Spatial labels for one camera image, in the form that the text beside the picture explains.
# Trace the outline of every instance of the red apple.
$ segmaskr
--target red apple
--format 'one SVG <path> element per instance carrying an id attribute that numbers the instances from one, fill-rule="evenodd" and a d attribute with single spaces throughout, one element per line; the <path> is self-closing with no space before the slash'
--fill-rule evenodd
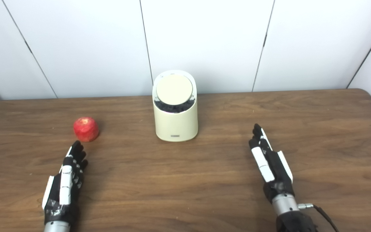
<path id="1" fill-rule="evenodd" d="M 93 118 L 82 117 L 75 121 L 74 133 L 79 141 L 93 141 L 98 136 L 98 125 Z"/>

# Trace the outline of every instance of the black cable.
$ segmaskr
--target black cable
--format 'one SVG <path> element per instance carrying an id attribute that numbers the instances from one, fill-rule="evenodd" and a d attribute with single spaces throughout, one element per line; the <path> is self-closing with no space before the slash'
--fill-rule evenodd
<path id="1" fill-rule="evenodd" d="M 331 221 L 330 217 L 327 215 L 327 213 L 324 212 L 324 210 L 316 205 L 313 205 L 313 207 L 319 212 L 333 227 L 334 231 L 339 232 L 336 225 Z"/>

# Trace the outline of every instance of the container lid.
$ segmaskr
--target container lid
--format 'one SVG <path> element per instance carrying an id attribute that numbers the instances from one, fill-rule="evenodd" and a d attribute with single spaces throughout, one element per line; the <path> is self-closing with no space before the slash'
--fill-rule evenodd
<path id="1" fill-rule="evenodd" d="M 193 85 L 183 75 L 171 74 L 162 78 L 157 85 L 160 101 L 169 105 L 179 105 L 190 99 Z"/>

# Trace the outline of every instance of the cable connector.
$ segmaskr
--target cable connector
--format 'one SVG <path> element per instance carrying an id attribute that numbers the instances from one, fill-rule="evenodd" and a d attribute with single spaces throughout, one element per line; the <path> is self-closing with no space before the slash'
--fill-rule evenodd
<path id="1" fill-rule="evenodd" d="M 306 204 L 297 204 L 297 207 L 299 209 L 307 209 L 307 208 L 313 208 L 314 205 L 313 204 L 310 204 L 310 203 L 306 203 Z"/>

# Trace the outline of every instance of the wooden table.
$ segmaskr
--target wooden table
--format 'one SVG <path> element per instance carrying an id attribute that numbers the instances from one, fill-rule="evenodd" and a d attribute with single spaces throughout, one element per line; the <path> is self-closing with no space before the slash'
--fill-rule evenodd
<path id="1" fill-rule="evenodd" d="M 254 123 L 283 150 L 298 203 L 341 232 L 371 232 L 371 97 L 362 90 L 199 95 L 199 134 L 156 137 L 149 96 L 0 101 L 0 232 L 43 231 L 41 201 L 95 118 L 78 232 L 273 232 L 275 215 L 248 140 Z M 307 210 L 321 232 L 333 231 Z"/>

